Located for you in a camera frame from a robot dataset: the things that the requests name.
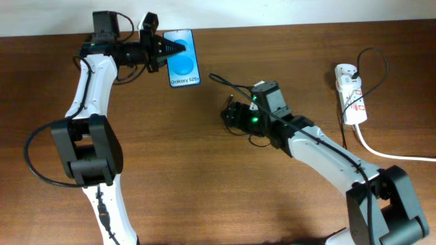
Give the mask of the blue screen smartphone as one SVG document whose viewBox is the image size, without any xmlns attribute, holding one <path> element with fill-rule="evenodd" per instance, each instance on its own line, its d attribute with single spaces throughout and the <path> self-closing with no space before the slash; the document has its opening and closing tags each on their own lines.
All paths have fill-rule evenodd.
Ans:
<svg viewBox="0 0 436 245">
<path fill-rule="evenodd" d="M 192 30 L 167 31 L 163 36 L 185 47 L 185 51 L 167 60 L 170 86 L 178 88 L 199 85 L 201 79 Z"/>
</svg>

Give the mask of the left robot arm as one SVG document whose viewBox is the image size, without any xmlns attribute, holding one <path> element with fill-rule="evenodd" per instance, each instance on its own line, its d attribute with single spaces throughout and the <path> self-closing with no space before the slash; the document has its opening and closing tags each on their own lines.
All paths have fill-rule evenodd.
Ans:
<svg viewBox="0 0 436 245">
<path fill-rule="evenodd" d="M 93 12 L 94 31 L 79 51 L 80 80 L 65 119 L 51 126 L 61 163 L 95 213 L 104 244 L 139 244 L 121 192 L 123 151 L 108 122 L 108 103 L 122 66 L 157 72 L 185 51 L 156 34 L 156 14 L 145 14 L 137 41 L 121 41 L 117 12 Z"/>
</svg>

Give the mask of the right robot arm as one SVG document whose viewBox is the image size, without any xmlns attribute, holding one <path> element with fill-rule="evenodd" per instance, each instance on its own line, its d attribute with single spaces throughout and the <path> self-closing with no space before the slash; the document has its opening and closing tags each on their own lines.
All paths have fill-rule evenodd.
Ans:
<svg viewBox="0 0 436 245">
<path fill-rule="evenodd" d="M 228 99 L 229 128 L 267 137 L 271 146 L 312 167 L 346 198 L 349 226 L 324 244 L 415 244 L 430 227 L 407 172 L 368 163 L 327 137 L 313 121 L 294 116 L 276 82 L 250 86 L 250 104 Z"/>
</svg>

